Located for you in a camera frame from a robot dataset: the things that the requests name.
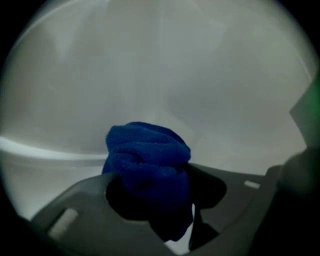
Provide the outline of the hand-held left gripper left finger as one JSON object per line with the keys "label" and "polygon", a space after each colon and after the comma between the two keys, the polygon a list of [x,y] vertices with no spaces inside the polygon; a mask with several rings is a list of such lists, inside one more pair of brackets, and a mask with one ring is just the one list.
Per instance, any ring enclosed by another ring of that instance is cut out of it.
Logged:
{"label": "hand-held left gripper left finger", "polygon": [[112,179],[106,174],[77,182],[31,223],[67,256],[176,256],[148,223],[126,221],[111,208],[106,187]]}

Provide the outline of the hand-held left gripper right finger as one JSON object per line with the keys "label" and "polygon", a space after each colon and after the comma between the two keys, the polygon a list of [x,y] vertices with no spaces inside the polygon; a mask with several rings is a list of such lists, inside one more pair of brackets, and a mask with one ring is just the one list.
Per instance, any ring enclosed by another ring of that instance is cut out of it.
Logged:
{"label": "hand-held left gripper right finger", "polygon": [[199,164],[187,167],[190,193],[202,220],[192,252],[249,252],[276,191],[281,166],[265,175]]}

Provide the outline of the blue cloth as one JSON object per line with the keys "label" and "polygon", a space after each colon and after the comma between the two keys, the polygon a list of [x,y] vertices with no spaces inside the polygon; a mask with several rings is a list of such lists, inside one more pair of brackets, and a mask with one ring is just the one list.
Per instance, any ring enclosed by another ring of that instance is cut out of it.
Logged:
{"label": "blue cloth", "polygon": [[172,130],[145,122],[113,126],[105,139],[103,174],[110,206],[123,218],[148,221],[164,241],[178,241],[193,222],[185,170],[191,151]]}

